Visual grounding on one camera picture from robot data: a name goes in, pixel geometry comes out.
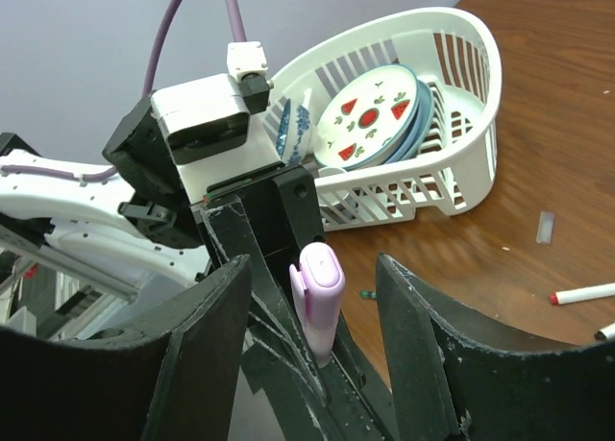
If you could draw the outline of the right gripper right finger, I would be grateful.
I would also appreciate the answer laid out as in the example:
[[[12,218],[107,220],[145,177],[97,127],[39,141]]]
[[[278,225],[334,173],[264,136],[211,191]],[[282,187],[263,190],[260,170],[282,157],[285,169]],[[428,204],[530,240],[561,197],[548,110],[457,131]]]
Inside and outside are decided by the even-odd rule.
[[[377,303],[405,440],[610,440],[614,345],[515,329],[379,255]]]

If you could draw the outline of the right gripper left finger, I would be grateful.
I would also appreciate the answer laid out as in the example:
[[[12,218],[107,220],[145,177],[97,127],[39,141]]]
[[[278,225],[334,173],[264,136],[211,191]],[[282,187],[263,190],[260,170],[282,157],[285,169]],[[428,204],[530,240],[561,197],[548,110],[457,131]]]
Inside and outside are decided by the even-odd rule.
[[[247,256],[86,340],[1,330],[5,440],[224,440],[251,302]]]

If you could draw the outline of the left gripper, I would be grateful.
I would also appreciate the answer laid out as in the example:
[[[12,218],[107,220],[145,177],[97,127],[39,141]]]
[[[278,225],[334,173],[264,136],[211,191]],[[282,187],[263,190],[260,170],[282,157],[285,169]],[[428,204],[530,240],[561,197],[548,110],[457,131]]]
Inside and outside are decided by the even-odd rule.
[[[263,391],[287,440],[396,440],[392,395],[340,320],[332,361],[317,366],[294,309],[288,267],[325,233],[312,175],[270,165],[230,179],[195,213],[215,267],[252,262],[252,343],[241,369]]]

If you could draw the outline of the pink highlighter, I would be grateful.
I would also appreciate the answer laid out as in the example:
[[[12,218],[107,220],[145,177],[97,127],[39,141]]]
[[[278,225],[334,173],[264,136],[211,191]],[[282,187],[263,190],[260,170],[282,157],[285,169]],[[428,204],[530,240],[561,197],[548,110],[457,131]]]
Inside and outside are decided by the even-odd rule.
[[[331,360],[332,347],[346,286],[335,251],[326,243],[312,242],[288,267],[293,303],[307,344],[317,365]]]

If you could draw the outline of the white marker black tip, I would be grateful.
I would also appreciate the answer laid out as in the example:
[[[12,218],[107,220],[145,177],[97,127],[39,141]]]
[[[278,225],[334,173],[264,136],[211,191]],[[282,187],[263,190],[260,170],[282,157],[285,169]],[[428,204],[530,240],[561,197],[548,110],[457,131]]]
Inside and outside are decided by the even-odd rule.
[[[596,340],[604,341],[615,338],[615,323],[609,324],[597,330],[594,334]]]

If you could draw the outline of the white marker red tip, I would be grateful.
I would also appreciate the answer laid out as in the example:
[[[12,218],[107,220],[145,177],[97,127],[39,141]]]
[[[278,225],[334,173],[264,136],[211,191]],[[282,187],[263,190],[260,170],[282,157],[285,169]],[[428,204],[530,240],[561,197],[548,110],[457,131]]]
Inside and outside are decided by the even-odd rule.
[[[554,306],[562,306],[572,303],[613,297],[614,293],[615,284],[610,282],[594,286],[557,291],[549,296],[549,300]]]

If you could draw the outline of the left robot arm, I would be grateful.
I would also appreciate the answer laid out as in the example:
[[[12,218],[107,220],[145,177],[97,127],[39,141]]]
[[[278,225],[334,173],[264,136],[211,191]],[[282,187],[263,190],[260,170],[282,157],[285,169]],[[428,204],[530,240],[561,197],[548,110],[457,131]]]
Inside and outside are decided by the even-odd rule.
[[[2,241],[44,257],[67,223],[84,249],[143,262],[184,291],[86,340],[2,329],[6,439],[223,440],[241,368],[273,392],[289,440],[398,438],[392,396],[346,324],[319,366],[291,304],[289,266],[325,238],[306,169],[250,154],[182,178],[148,100],[104,154],[117,178],[5,165]]]

